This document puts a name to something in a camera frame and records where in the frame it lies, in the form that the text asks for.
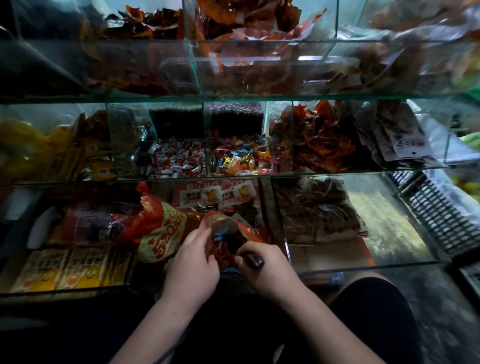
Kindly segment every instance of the red snack bag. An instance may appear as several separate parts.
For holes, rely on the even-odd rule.
[[[208,211],[202,222],[212,228],[211,241],[207,244],[207,256],[213,254],[218,267],[223,270],[234,267],[234,256],[237,250],[247,241],[264,243],[253,228],[240,221],[223,215],[217,211]]]
[[[150,194],[145,182],[138,184],[137,191],[142,193],[140,202],[144,209],[113,241],[138,244],[140,261],[159,262],[174,254],[185,237],[200,226],[202,215],[172,207]]]

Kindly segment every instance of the right hand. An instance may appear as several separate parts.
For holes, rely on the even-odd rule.
[[[261,255],[265,265],[261,269],[250,268],[240,256],[247,252]],[[235,263],[259,295],[281,307],[305,287],[276,245],[246,242],[237,251]]]

